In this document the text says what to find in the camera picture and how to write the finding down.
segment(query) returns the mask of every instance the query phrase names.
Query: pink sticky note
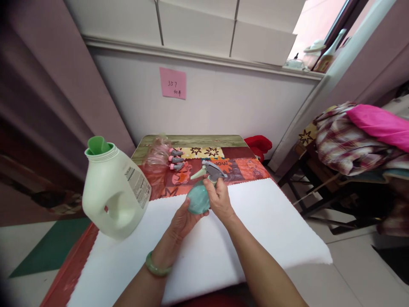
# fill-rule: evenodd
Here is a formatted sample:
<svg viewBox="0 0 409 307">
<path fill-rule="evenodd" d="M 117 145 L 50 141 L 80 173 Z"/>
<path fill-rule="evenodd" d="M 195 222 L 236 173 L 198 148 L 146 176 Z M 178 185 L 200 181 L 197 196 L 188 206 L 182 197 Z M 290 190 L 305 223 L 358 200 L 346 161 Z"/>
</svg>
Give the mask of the pink sticky note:
<svg viewBox="0 0 409 307">
<path fill-rule="evenodd" d="M 186 73 L 160 67 L 162 96 L 186 99 Z"/>
</svg>

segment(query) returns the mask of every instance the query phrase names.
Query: jade bangle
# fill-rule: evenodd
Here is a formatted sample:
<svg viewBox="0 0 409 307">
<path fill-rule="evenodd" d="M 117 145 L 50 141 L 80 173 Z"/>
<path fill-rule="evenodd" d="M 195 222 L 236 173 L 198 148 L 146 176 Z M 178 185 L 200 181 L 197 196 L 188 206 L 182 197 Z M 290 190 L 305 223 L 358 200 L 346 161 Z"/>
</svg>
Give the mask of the jade bangle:
<svg viewBox="0 0 409 307">
<path fill-rule="evenodd" d="M 170 271 L 172 271 L 172 267 L 168 267 L 167 269 L 159 269 L 152 263 L 152 252 L 146 256 L 145 265 L 148 268 L 149 272 L 151 272 L 155 276 L 165 277 L 168 276 Z"/>
</svg>

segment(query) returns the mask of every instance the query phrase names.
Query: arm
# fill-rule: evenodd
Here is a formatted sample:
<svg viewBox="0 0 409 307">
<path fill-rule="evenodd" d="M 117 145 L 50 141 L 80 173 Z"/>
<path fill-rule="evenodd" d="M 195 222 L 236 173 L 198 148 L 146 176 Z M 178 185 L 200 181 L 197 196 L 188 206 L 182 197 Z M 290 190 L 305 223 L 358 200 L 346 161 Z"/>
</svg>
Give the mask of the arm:
<svg viewBox="0 0 409 307">
<path fill-rule="evenodd" d="M 200 215 L 191 214 L 187 210 L 189 202 L 190 199 L 186 198 L 182 206 L 176 211 L 170 226 L 152 252 L 152 263 L 157 268 L 166 269 L 173 265 L 184 237 L 203 216 L 209 215 L 209 212 Z M 114 307 L 160 306 L 166 280 L 167 277 L 155 276 L 143 265 L 118 298 Z"/>
<path fill-rule="evenodd" d="M 218 179 L 216 189 L 207 179 L 203 183 L 213 212 L 229 232 L 256 303 L 259 306 L 308 307 L 282 267 L 235 214 L 223 179 Z"/>
</svg>

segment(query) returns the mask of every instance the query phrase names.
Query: white wall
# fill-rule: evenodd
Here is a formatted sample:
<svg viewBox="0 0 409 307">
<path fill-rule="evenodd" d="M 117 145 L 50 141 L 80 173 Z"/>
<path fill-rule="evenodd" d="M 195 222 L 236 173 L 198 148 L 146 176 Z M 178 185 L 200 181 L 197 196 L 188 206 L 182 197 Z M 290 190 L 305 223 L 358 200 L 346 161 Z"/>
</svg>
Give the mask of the white wall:
<svg viewBox="0 0 409 307">
<path fill-rule="evenodd" d="M 262 134 L 271 157 L 318 81 L 90 48 L 136 144 L 147 134 Z M 163 97 L 159 67 L 186 72 L 187 98 Z"/>
</svg>

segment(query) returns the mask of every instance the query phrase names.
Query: red stuffed toy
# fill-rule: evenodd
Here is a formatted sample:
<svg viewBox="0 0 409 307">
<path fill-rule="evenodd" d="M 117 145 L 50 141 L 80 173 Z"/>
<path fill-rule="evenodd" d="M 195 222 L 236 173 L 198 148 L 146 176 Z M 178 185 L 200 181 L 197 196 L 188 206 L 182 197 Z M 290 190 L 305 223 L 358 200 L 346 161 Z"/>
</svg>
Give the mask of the red stuffed toy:
<svg viewBox="0 0 409 307">
<path fill-rule="evenodd" d="M 271 143 L 265 136 L 252 136 L 244 139 L 244 141 L 260 162 L 264 161 L 264 154 L 273 148 L 273 143 Z"/>
</svg>

